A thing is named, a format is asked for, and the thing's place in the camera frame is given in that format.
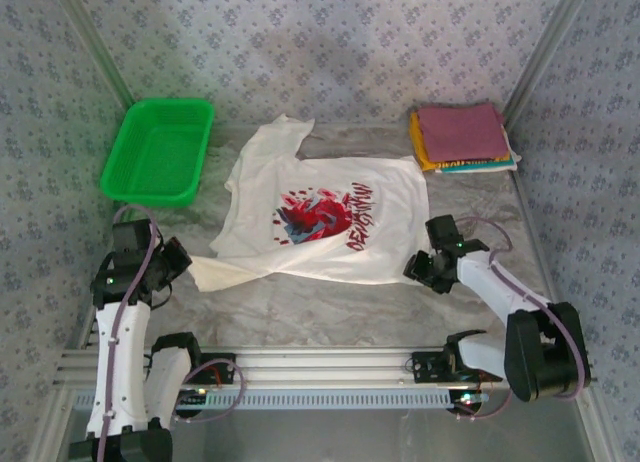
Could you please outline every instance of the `white t-shirt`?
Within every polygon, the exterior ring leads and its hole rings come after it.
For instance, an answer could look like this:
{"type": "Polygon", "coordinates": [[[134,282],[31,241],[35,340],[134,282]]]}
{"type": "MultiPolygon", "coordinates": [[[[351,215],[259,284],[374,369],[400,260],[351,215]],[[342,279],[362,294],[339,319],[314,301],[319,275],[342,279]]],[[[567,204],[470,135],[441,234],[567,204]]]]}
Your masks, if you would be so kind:
{"type": "Polygon", "coordinates": [[[427,247],[427,186],[413,157],[298,160],[314,121],[278,117],[244,146],[225,187],[231,208],[192,257],[200,291],[274,272],[357,284],[411,283],[402,275],[427,247]]]}

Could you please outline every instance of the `wire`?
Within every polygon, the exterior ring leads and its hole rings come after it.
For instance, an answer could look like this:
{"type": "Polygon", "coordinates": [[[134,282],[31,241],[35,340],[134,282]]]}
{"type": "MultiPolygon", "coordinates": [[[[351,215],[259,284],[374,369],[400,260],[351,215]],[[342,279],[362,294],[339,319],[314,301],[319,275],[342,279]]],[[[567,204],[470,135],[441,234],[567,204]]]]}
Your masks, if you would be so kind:
{"type": "Polygon", "coordinates": [[[504,230],[502,227],[500,227],[495,222],[493,222],[492,220],[485,219],[483,217],[471,216],[471,217],[463,217],[461,219],[458,219],[459,222],[462,222],[462,221],[465,221],[465,220],[476,220],[478,222],[484,222],[485,224],[489,224],[489,225],[495,227],[496,229],[498,229],[500,231],[500,233],[502,234],[502,236],[504,237],[504,239],[506,240],[506,242],[507,242],[507,248],[506,249],[494,249],[493,251],[491,251],[491,254],[489,255],[489,267],[491,268],[491,271],[495,274],[495,276],[498,279],[500,279],[500,281],[503,284],[505,284],[507,287],[509,287],[511,290],[513,290],[516,294],[518,294],[524,300],[528,300],[533,305],[535,305],[540,310],[542,310],[542,312],[544,312],[544,314],[547,317],[549,317],[549,320],[551,320],[551,322],[553,322],[553,324],[558,328],[558,330],[562,334],[562,337],[564,337],[564,340],[567,342],[567,345],[569,346],[569,349],[571,350],[571,354],[573,355],[573,358],[574,358],[575,363],[576,363],[576,367],[578,369],[578,384],[576,385],[576,388],[574,389],[573,392],[571,392],[569,394],[566,394],[566,395],[565,394],[559,394],[559,395],[556,395],[556,397],[559,398],[559,399],[564,399],[564,400],[568,400],[568,401],[569,400],[574,400],[578,396],[578,394],[580,394],[582,389],[584,388],[584,382],[585,382],[585,376],[586,376],[586,370],[585,370],[585,366],[584,366],[584,361],[582,360],[582,356],[580,355],[580,350],[578,349],[578,344],[576,344],[576,341],[573,339],[573,337],[569,333],[569,330],[566,328],[566,326],[562,323],[562,321],[560,321],[560,319],[558,319],[556,314],[554,314],[551,311],[551,309],[549,309],[549,307],[547,307],[547,304],[544,301],[541,301],[537,297],[534,297],[533,295],[525,292],[523,289],[521,289],[516,284],[511,282],[511,280],[509,280],[509,278],[500,270],[500,268],[499,268],[500,266],[497,266],[497,265],[495,265],[493,263],[493,260],[495,259],[495,256],[497,254],[511,252],[511,250],[513,249],[513,242],[511,241],[511,237],[509,237],[509,234],[507,234],[507,231],[504,230]]]}
{"type": "Polygon", "coordinates": [[[502,403],[495,409],[492,410],[491,412],[487,413],[487,414],[480,414],[477,415],[473,410],[471,410],[468,407],[465,407],[463,404],[453,404],[454,406],[458,407],[461,410],[464,410],[465,412],[468,412],[470,415],[465,415],[464,418],[466,419],[471,419],[471,420],[476,420],[476,419],[488,419],[489,417],[495,417],[496,415],[498,415],[499,413],[501,413],[504,409],[507,408],[507,406],[509,405],[509,402],[511,401],[511,395],[513,394],[513,392],[511,390],[509,390],[507,392],[507,396],[505,397],[505,399],[502,401],[502,403]]]}
{"type": "Polygon", "coordinates": [[[409,358],[407,359],[407,361],[404,363],[404,370],[406,370],[406,371],[407,371],[407,372],[409,372],[410,374],[413,374],[413,365],[411,366],[411,368],[409,368],[409,367],[407,367],[407,364],[408,364],[409,362],[412,362],[412,361],[413,361],[413,357],[409,357],[409,358]]]}
{"type": "Polygon", "coordinates": [[[151,372],[151,367],[153,366],[153,357],[149,354],[143,354],[143,357],[146,359],[149,359],[149,365],[147,365],[146,367],[143,367],[143,369],[147,369],[147,376],[145,378],[146,380],[149,378],[149,373],[151,372]]]}
{"type": "Polygon", "coordinates": [[[171,295],[173,294],[173,287],[171,286],[171,283],[169,283],[169,295],[167,296],[166,299],[164,299],[162,302],[160,302],[159,304],[156,305],[152,305],[151,306],[151,310],[156,310],[159,309],[160,307],[163,307],[167,304],[167,302],[169,302],[169,299],[171,299],[171,295]]]}
{"type": "Polygon", "coordinates": [[[212,371],[216,376],[216,384],[218,384],[218,388],[222,388],[222,379],[220,378],[220,371],[215,365],[207,367],[205,370],[212,371]]]}
{"type": "MultiPolygon", "coordinates": [[[[244,378],[244,374],[242,373],[242,369],[232,360],[229,359],[212,359],[209,360],[207,362],[205,362],[204,364],[202,364],[200,367],[192,370],[191,372],[189,372],[187,374],[187,376],[184,378],[184,383],[189,382],[189,380],[191,380],[196,374],[202,372],[203,370],[207,369],[208,367],[211,367],[212,365],[215,364],[228,364],[231,366],[232,369],[235,369],[235,371],[238,373],[238,377],[240,377],[240,391],[238,392],[238,395],[236,396],[235,400],[233,401],[233,403],[221,414],[218,415],[214,415],[213,417],[205,417],[204,419],[183,419],[182,417],[180,417],[179,415],[176,414],[175,409],[174,409],[174,413],[173,413],[173,420],[176,420],[178,422],[185,422],[187,424],[194,424],[194,423],[204,423],[204,422],[212,422],[214,420],[220,420],[226,416],[228,416],[231,412],[233,412],[236,407],[238,407],[238,405],[240,405],[240,402],[242,402],[242,399],[244,398],[244,393],[247,390],[247,381],[244,378]]],[[[180,399],[178,399],[178,401],[176,402],[176,407],[178,406],[178,403],[180,402],[180,399]]]]}
{"type": "Polygon", "coordinates": [[[489,391],[489,399],[491,399],[491,396],[493,395],[493,391],[495,390],[495,386],[493,385],[493,380],[489,380],[489,383],[491,384],[491,390],[489,391]]]}
{"type": "Polygon", "coordinates": [[[156,219],[151,212],[146,207],[137,204],[129,204],[121,207],[113,216],[113,223],[117,224],[122,217],[122,214],[128,210],[139,210],[149,217],[149,222],[151,224],[151,239],[149,241],[149,247],[147,248],[147,253],[142,260],[142,264],[136,273],[136,276],[131,281],[131,285],[127,288],[127,291],[118,306],[118,310],[116,311],[116,315],[113,319],[113,325],[111,326],[111,334],[109,336],[109,352],[107,355],[107,376],[106,376],[106,386],[105,386],[105,395],[104,395],[104,410],[105,413],[102,416],[102,431],[100,432],[100,440],[98,442],[98,462],[104,462],[104,455],[107,448],[107,437],[109,435],[109,425],[111,423],[111,418],[113,417],[112,408],[113,408],[113,373],[115,368],[115,360],[116,360],[116,344],[118,343],[118,329],[120,328],[120,322],[122,321],[122,315],[124,314],[124,310],[129,303],[129,299],[133,295],[133,291],[136,289],[140,281],[142,280],[142,276],[144,275],[147,267],[149,266],[149,262],[151,261],[151,256],[153,255],[155,241],[158,236],[158,224],[156,223],[156,219]]]}
{"type": "Polygon", "coordinates": [[[100,264],[100,267],[98,268],[98,271],[101,272],[103,270],[107,270],[107,268],[109,267],[109,264],[111,263],[111,261],[113,260],[113,256],[116,255],[115,252],[109,252],[107,254],[107,256],[104,258],[104,260],[102,261],[102,263],[100,264]]]}
{"type": "MultiPolygon", "coordinates": [[[[476,389],[476,395],[482,395],[482,379],[484,377],[484,372],[480,372],[478,374],[478,388],[476,389]]],[[[480,412],[482,410],[482,406],[484,405],[484,401],[480,398],[480,407],[476,412],[480,412]]]]}
{"type": "Polygon", "coordinates": [[[164,247],[164,237],[162,236],[162,232],[160,232],[160,227],[158,227],[158,238],[160,239],[160,243],[158,244],[158,247],[160,248],[164,247]]]}

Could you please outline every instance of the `printed graphic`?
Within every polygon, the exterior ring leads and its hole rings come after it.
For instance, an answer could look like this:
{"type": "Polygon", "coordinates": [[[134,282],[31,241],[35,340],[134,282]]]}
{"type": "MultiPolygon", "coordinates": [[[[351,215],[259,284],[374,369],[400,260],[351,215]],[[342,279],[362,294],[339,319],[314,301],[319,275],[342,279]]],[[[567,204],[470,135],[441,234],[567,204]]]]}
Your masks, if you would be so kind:
{"type": "Polygon", "coordinates": [[[364,250],[368,227],[373,225],[370,214],[373,192],[364,184],[354,182],[352,186],[353,191],[344,195],[327,189],[314,191],[313,187],[282,194],[285,205],[274,212],[273,224],[284,223],[288,240],[281,237],[274,240],[280,245],[301,244],[348,230],[347,247],[364,250]]]}

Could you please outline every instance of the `fabric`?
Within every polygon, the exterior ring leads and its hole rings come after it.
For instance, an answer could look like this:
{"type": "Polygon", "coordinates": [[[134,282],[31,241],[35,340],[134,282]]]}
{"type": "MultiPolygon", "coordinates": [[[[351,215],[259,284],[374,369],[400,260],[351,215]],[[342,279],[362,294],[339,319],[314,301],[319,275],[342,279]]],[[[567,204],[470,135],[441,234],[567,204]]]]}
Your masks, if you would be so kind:
{"type": "Polygon", "coordinates": [[[300,161],[314,122],[280,116],[242,149],[225,186],[231,207],[192,257],[198,289],[219,290],[273,272],[359,284],[411,283],[402,271],[427,247],[427,187],[412,157],[300,161]]]}
{"type": "Polygon", "coordinates": [[[509,155],[502,135],[502,115],[490,103],[473,107],[424,107],[418,110],[418,119],[432,162],[509,155]]]}
{"type": "Polygon", "coordinates": [[[455,172],[498,172],[501,170],[517,170],[516,162],[520,161],[520,156],[511,150],[507,132],[502,128],[502,135],[509,150],[504,157],[496,159],[480,159],[480,160],[455,160],[452,162],[431,162],[429,154],[424,146],[424,137],[420,130],[420,121],[418,114],[412,112],[409,116],[409,137],[416,152],[416,158],[420,167],[424,171],[434,170],[442,173],[455,172]]]}

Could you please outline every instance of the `yellow towel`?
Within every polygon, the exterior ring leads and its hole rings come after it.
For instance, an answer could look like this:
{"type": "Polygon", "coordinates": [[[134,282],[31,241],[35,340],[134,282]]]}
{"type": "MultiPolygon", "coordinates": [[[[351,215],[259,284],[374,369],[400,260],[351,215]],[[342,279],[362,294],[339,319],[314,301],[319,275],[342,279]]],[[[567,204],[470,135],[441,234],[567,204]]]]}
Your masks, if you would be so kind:
{"type": "Polygon", "coordinates": [[[475,165],[475,164],[485,164],[487,162],[505,162],[509,160],[511,157],[511,153],[507,152],[507,155],[504,157],[499,157],[497,159],[486,159],[486,160],[454,160],[450,162],[431,162],[429,160],[429,155],[427,154],[427,149],[424,146],[424,137],[422,136],[422,131],[420,130],[420,121],[418,120],[418,114],[416,112],[412,112],[409,117],[409,137],[411,137],[411,142],[413,143],[413,149],[416,151],[416,157],[418,158],[418,163],[423,171],[427,170],[437,170],[437,169],[445,169],[448,167],[459,167],[461,165],[475,165]]]}

